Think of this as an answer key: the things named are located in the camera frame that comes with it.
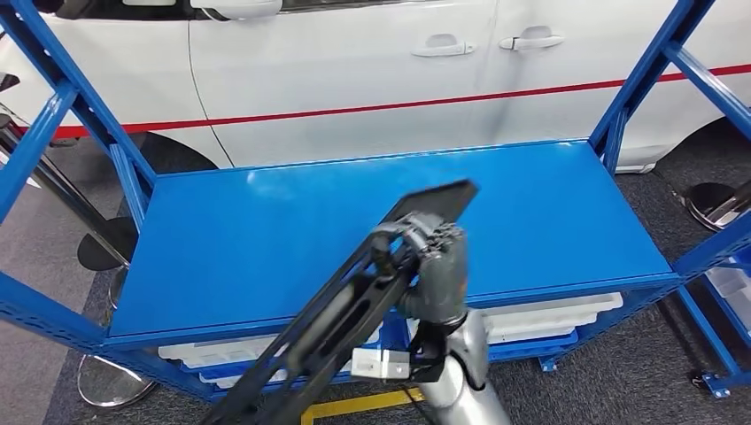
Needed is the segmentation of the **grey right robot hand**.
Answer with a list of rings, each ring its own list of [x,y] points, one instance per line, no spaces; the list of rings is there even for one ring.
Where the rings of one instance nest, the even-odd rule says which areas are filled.
[[[397,239],[407,247],[407,289],[397,310],[405,317],[455,325],[467,315],[468,241],[464,230],[435,213],[411,212],[375,227],[370,233],[374,260],[385,256]]]

